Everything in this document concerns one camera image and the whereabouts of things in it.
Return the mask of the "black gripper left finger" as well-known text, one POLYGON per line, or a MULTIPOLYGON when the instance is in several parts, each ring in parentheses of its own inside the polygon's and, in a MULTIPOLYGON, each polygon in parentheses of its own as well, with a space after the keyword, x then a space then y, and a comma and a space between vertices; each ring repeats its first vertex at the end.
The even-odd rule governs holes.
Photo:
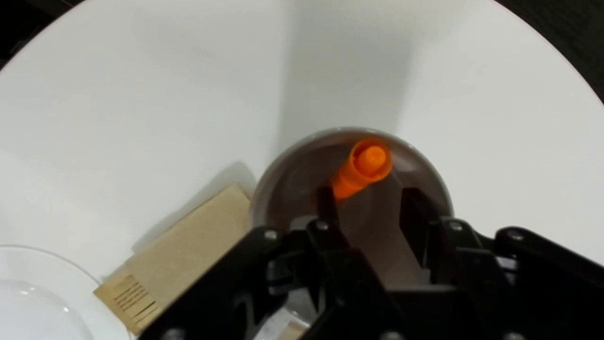
POLYGON ((307 224, 319 317, 305 340, 403 340, 392 298, 364 255, 339 230, 337 207, 328 187, 317 190, 317 219, 307 224))

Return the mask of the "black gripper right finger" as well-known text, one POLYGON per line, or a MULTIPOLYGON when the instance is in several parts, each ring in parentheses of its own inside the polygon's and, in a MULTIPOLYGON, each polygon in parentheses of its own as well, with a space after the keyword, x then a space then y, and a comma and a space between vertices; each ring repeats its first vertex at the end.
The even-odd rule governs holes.
POLYGON ((492 241, 466 221, 441 215, 419 189, 403 189, 400 230, 430 285, 464 291, 498 287, 492 241))

